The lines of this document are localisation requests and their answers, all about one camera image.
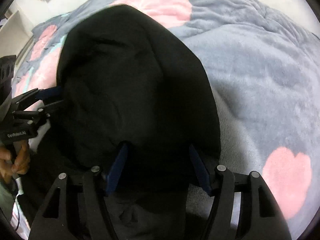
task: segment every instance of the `pink heart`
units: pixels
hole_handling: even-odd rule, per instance
[[[60,52],[61,48],[55,49],[43,58],[38,70],[30,80],[28,91],[34,88],[46,89],[56,86],[56,75]]]
[[[284,217],[294,217],[301,209],[311,184],[310,157],[304,153],[294,156],[291,150],[279,147],[268,157],[262,176]]]
[[[51,40],[52,35],[55,33],[56,30],[57,30],[56,25],[50,25],[43,31],[39,40],[33,46],[33,50],[30,57],[31,61],[41,56],[42,51],[44,50],[45,46],[47,46],[48,42]]]
[[[17,97],[21,94],[23,94],[23,91],[25,89],[25,87],[27,86],[27,81],[29,78],[29,72],[27,72],[27,74],[25,76],[23,76],[20,80],[20,82],[16,85],[16,91],[14,93],[14,97]]]
[[[117,0],[111,5],[117,4],[135,7],[166,28],[184,25],[192,12],[189,0]]]

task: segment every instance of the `bed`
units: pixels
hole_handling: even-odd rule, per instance
[[[260,172],[297,239],[320,206],[319,38],[258,0],[89,0],[33,29],[35,45],[12,81],[13,95],[55,86],[68,32],[118,4],[158,21],[201,60],[220,118],[221,164]],[[211,204],[190,187],[188,213],[205,219]],[[234,228],[239,204],[236,195]]]

